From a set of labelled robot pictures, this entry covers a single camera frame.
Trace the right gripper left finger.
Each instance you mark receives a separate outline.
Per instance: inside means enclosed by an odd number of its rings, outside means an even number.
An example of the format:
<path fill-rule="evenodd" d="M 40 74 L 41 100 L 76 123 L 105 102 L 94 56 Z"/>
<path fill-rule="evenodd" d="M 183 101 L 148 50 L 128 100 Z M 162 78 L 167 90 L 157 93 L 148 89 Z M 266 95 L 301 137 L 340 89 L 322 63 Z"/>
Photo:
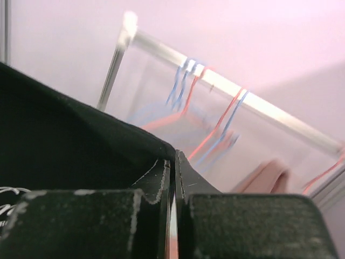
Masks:
<path fill-rule="evenodd" d="M 168 258 L 170 162 L 130 189 L 37 190 L 15 206 L 1 258 Z"/>

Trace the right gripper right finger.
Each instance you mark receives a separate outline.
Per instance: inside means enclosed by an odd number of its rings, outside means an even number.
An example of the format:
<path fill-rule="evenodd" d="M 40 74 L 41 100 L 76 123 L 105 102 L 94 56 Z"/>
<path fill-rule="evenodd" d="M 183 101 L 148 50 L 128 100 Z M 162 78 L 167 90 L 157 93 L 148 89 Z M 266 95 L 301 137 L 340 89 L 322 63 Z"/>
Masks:
<path fill-rule="evenodd" d="M 221 193 L 176 151 L 179 258 L 337 258 L 314 202 L 294 194 Z"/>

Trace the black t-shirt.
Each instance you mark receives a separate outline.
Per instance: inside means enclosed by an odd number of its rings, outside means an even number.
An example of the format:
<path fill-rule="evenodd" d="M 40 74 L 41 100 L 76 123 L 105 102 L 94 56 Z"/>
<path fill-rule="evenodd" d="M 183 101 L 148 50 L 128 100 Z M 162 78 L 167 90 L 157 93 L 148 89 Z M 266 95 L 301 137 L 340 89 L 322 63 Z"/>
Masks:
<path fill-rule="evenodd" d="M 1 226 L 41 189 L 126 189 L 175 149 L 1 65 Z"/>

